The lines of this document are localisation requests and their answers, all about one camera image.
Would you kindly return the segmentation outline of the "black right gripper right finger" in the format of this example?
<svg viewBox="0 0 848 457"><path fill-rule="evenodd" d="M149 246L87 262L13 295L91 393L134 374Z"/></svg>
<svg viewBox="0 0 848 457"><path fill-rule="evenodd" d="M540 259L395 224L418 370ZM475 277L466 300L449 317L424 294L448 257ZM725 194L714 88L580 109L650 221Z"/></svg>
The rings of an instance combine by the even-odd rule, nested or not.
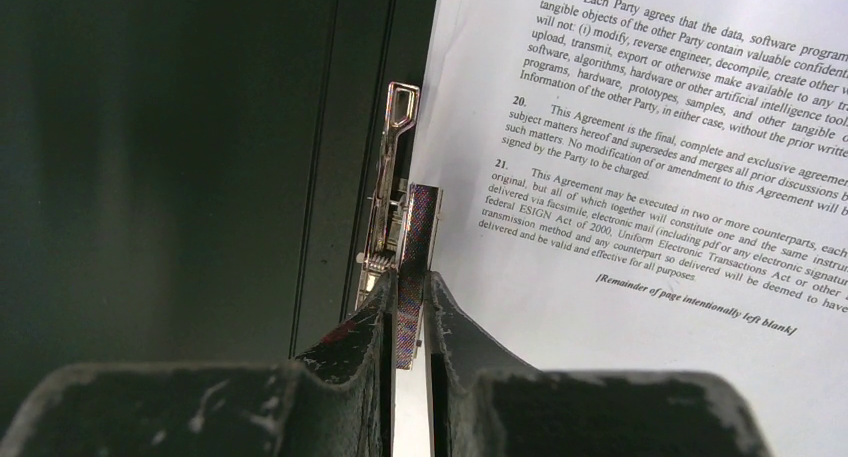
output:
<svg viewBox="0 0 848 457"><path fill-rule="evenodd" d="M766 456L744 398L700 372L541 371L424 284L437 456Z"/></svg>

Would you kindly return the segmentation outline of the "teal folder black inside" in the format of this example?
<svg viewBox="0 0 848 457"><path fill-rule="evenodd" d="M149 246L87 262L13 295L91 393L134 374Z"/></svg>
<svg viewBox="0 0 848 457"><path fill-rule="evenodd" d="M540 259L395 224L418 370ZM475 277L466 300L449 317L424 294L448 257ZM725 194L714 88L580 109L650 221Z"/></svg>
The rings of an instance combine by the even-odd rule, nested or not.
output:
<svg viewBox="0 0 848 457"><path fill-rule="evenodd" d="M77 362L271 362L353 307L436 0L1 0L1 422Z"/></svg>

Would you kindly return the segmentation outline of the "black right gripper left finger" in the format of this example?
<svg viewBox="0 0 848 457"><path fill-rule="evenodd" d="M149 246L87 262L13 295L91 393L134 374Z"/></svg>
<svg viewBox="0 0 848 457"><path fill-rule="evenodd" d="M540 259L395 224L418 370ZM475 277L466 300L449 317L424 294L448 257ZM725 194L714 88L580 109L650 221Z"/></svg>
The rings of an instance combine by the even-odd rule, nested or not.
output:
<svg viewBox="0 0 848 457"><path fill-rule="evenodd" d="M47 376L5 456L387 456L394 307L387 272L367 301L297 357L256 363L75 364Z"/></svg>

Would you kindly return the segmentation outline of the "white printed paper stack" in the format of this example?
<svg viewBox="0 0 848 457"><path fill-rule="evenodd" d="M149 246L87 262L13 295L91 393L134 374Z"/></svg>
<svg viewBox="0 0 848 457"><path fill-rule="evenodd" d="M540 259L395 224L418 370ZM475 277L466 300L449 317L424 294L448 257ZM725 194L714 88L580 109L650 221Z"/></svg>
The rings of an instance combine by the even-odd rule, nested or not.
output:
<svg viewBox="0 0 848 457"><path fill-rule="evenodd" d="M438 0L433 266L542 368L715 373L847 452L847 0Z"/></svg>

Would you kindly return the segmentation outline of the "metal folder clip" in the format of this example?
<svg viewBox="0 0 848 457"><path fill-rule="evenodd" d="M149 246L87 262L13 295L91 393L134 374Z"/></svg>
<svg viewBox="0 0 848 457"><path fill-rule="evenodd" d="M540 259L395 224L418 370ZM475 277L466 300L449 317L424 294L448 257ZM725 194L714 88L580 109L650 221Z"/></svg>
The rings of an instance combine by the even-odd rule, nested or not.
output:
<svg viewBox="0 0 848 457"><path fill-rule="evenodd" d="M364 249L356 256L360 274L355 307L360 308L378 278L398 270L409 229L409 163L413 129L418 122L421 90L392 81L388 84L379 143L374 190L369 198L369 218Z"/></svg>

